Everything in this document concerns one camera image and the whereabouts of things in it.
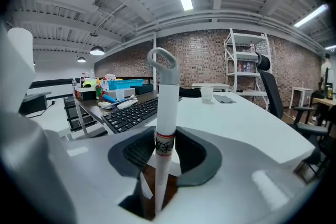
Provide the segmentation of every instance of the desk surface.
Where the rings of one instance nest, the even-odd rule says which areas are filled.
[[[157,91],[152,91],[142,95],[137,95],[136,97],[138,99],[138,102],[142,103],[147,100],[155,98],[157,94],[158,94]],[[98,106],[98,103],[101,101],[97,100],[81,101],[80,99],[75,98],[75,102],[77,102],[86,112],[88,112],[96,121],[98,121],[101,124],[104,124],[104,121],[101,118],[102,116],[114,110],[118,110],[117,106],[115,106],[112,109],[101,109]]]
[[[52,130],[59,134],[59,136],[65,136],[70,133],[70,128],[67,120],[67,116],[64,110],[63,98],[53,99],[48,101],[50,106],[41,116],[32,118],[31,120],[38,123],[44,130]],[[27,118],[40,115],[42,111],[38,111],[29,115]]]
[[[226,89],[230,86],[222,83],[193,83],[191,84],[192,88],[200,88],[200,87],[214,87],[215,89]]]
[[[314,146],[302,135],[266,110],[234,93],[216,94],[237,103],[220,104],[213,99],[204,104],[201,98],[183,98],[178,104],[177,125],[245,142],[284,167],[297,165],[313,151]],[[156,119],[146,126],[154,125]],[[178,158],[175,152],[172,161],[179,163]]]
[[[293,90],[297,91],[313,91],[313,89],[303,88],[303,87],[292,87]]]
[[[329,100],[327,98],[324,98],[324,99],[313,98],[313,102],[318,102],[318,103],[321,103],[321,104],[325,104],[327,106],[334,106],[334,105],[336,105],[336,98],[334,98],[333,100]]]

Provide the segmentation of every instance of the blue container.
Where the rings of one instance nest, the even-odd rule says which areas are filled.
[[[127,89],[131,86],[142,86],[143,79],[126,79],[108,81],[109,90]]]

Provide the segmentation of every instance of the brick wall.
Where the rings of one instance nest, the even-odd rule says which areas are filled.
[[[180,85],[191,87],[192,83],[225,83],[225,54],[223,39],[229,30],[201,30],[176,34],[159,38],[157,46],[167,49],[180,63]],[[302,81],[306,88],[317,88],[319,81],[321,58],[314,53],[292,42],[274,36],[268,36],[272,71],[277,80],[279,92],[284,106],[289,106],[291,87],[300,87]],[[151,42],[145,42],[114,55],[108,56],[95,65],[96,76],[114,73],[117,76],[152,76],[153,69],[147,64],[146,57],[152,48]],[[266,44],[256,45],[256,50],[267,54]],[[164,63],[162,57],[158,62]],[[255,64],[251,62],[251,72]],[[263,89],[261,79],[258,83]],[[239,77],[239,89],[254,89],[254,78]],[[293,105],[299,103],[300,94],[295,93]],[[256,103],[264,106],[262,98],[256,98]]]

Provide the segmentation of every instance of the black office chair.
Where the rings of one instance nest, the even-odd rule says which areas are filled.
[[[282,100],[280,97],[280,93],[277,87],[277,83],[275,81],[274,76],[271,73],[266,72],[270,68],[270,61],[267,57],[259,54],[258,55],[258,62],[257,62],[257,70],[260,73],[260,77],[263,81],[268,101],[269,101],[269,112],[276,116],[279,119],[282,119],[283,116],[283,105]],[[294,121],[294,124],[289,124],[292,128],[294,128],[296,131],[301,133],[306,139],[309,140],[310,143],[312,143],[315,146],[315,150],[312,152],[312,154],[303,160],[305,163],[309,165],[309,167],[312,169],[310,165],[318,164],[320,162],[320,147],[318,143],[317,136],[327,136],[328,135],[328,129],[321,126],[315,126],[310,124],[304,124],[300,123],[300,119],[302,117],[302,114],[304,111],[314,111],[313,108],[304,108],[300,106],[296,106],[293,108],[298,112],[296,119]]]

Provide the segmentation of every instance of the metal shelving unit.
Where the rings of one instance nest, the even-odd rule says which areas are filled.
[[[250,34],[240,34],[234,33],[232,28],[230,28],[230,33],[226,39],[224,39],[224,48],[225,48],[225,84],[233,85],[229,91],[235,92],[238,95],[242,96],[253,96],[254,102],[255,97],[262,97],[266,103],[266,109],[268,109],[268,100],[266,99],[267,93],[260,90],[260,86],[258,85],[258,78],[260,74],[258,72],[238,72],[238,61],[251,61],[256,62],[258,60],[258,56],[254,52],[246,52],[246,51],[237,51],[236,46],[249,47],[250,42],[253,42],[255,46],[260,42],[265,42],[267,47],[267,54],[263,54],[268,57],[271,63],[271,67],[269,72],[272,73],[272,60],[271,53],[268,43],[267,34],[263,33],[260,36],[250,35]],[[233,61],[234,63],[234,72],[228,72],[228,61]],[[237,92],[237,79],[238,77],[254,77],[255,78],[255,89],[254,90],[244,90],[243,92]]]

